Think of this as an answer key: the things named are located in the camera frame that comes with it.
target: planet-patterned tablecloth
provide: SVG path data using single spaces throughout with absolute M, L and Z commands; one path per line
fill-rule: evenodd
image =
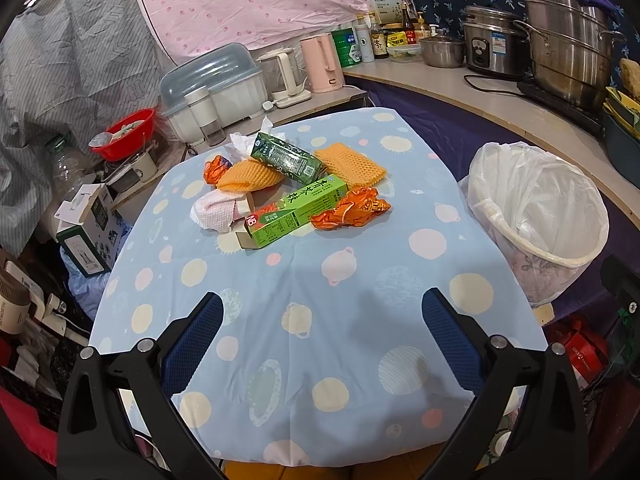
M 189 218 L 210 187 L 206 160 L 169 171 L 136 222 L 100 303 L 91 344 L 126 351 L 186 317 L 203 295 L 225 318 L 187 389 L 173 396 L 216 458 L 343 466 L 447 440 L 472 394 L 460 388 L 422 320 L 439 288 L 488 334 L 545 349 L 542 329 L 449 170 L 388 108 L 277 127 L 312 152 L 333 142 L 388 170 L 389 213 L 363 228 L 310 224 L 255 251 Z M 130 392 L 135 428 L 145 425 Z

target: white plastic bin liner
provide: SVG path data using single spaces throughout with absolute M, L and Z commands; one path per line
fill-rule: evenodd
M 557 298 L 604 247 L 609 216 L 593 181 L 524 142 L 489 142 L 469 168 L 467 202 L 529 303 Z

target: red plastic basket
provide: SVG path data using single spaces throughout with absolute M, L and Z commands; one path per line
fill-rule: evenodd
M 92 148 L 92 150 L 110 162 L 117 162 L 118 160 L 127 158 L 129 155 L 133 155 L 133 153 L 142 148 L 144 143 L 151 138 L 151 135 L 154 132 L 155 115 L 156 111 L 153 108 L 138 110 L 121 120 L 119 123 L 115 123 L 111 128 L 107 129 L 107 132 L 114 134 L 125 124 L 131 124 L 136 121 L 145 122 L 131 130 L 127 135 L 120 137 L 118 140 L 114 140 L 106 146 Z

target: screw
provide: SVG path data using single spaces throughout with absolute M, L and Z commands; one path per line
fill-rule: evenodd
M 94 348 L 91 346 L 87 346 L 80 351 L 81 359 L 88 359 L 94 354 Z
M 564 345 L 561 343 L 553 343 L 551 345 L 551 351 L 556 355 L 564 355 Z
M 139 341 L 137 344 L 137 348 L 141 352 L 149 352 L 149 350 L 151 350 L 153 347 L 154 347 L 153 339 L 143 339 L 142 341 Z
M 490 342 L 491 346 L 494 348 L 506 348 L 509 343 L 507 339 L 501 335 L 494 335 Z

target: blue gripper pad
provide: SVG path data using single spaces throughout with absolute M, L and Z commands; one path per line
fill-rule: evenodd
M 449 311 L 436 289 L 422 297 L 422 317 L 460 386 L 476 396 L 484 386 L 480 354 Z
M 208 295 L 198 304 L 197 314 L 162 360 L 161 388 L 167 397 L 183 392 L 205 352 L 215 338 L 224 317 L 222 300 Z

